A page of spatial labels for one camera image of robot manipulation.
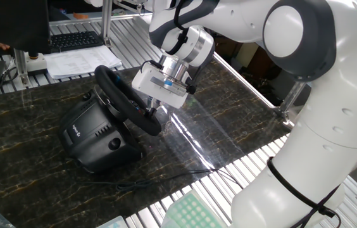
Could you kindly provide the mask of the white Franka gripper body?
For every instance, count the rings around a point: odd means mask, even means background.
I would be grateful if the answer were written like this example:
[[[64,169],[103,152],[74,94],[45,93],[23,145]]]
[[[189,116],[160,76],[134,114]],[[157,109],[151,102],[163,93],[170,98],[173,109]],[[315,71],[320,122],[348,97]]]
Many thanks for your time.
[[[175,78],[173,74],[146,63],[134,77],[132,87],[169,106],[181,108],[189,95],[185,83],[187,79],[191,79],[187,70]]]

